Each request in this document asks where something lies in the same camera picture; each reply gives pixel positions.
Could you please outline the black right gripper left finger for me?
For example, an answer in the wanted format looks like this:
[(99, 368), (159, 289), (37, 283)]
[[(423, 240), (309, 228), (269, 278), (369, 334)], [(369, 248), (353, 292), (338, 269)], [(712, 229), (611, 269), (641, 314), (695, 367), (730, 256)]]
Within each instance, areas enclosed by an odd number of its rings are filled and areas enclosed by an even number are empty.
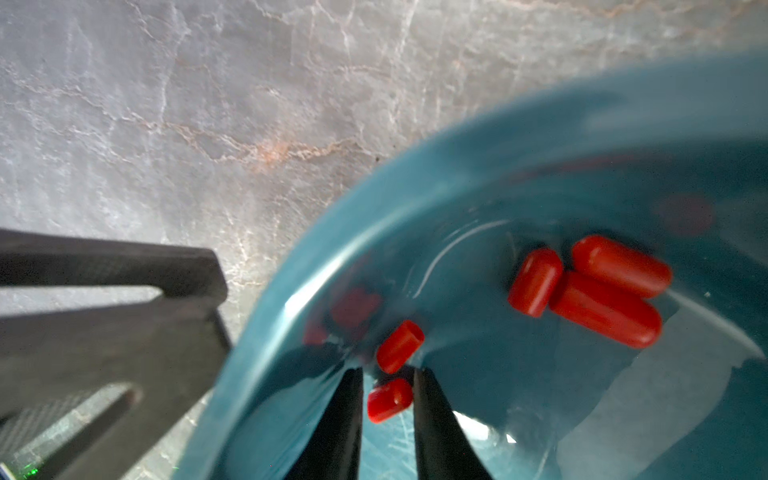
[(343, 375), (302, 454), (285, 479), (359, 477), (363, 426), (363, 371)]

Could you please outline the teal plastic storage box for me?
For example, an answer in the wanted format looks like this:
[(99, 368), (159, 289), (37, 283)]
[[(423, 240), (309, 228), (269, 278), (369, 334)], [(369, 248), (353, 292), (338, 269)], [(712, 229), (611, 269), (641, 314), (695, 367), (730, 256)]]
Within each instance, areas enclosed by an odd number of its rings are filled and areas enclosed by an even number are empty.
[[(525, 257), (600, 235), (667, 264), (635, 349), (510, 306)], [(405, 320), (423, 345), (376, 351)], [(363, 371), (361, 478), (417, 475), (411, 406), (367, 398), (431, 370), (498, 479), (767, 475), (767, 53), (582, 80), (378, 169), (287, 256), (229, 356), (180, 479), (283, 479), (343, 375)]]

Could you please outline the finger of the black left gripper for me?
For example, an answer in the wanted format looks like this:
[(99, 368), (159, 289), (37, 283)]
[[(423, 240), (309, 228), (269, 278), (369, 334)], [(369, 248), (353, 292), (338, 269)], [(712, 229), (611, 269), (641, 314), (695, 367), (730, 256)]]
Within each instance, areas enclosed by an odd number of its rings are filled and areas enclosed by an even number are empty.
[(1, 320), (1, 433), (40, 407), (124, 391), (29, 472), (31, 479), (117, 479), (213, 385), (231, 348), (227, 285), (204, 248), (3, 230), (1, 285), (150, 286), (148, 301)]

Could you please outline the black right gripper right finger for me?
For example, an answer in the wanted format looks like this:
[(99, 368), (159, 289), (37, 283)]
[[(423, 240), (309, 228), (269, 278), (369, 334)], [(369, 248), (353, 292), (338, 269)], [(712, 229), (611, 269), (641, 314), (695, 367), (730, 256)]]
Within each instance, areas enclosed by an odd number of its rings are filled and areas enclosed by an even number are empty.
[(418, 478), (491, 479), (431, 370), (414, 372), (413, 392)]

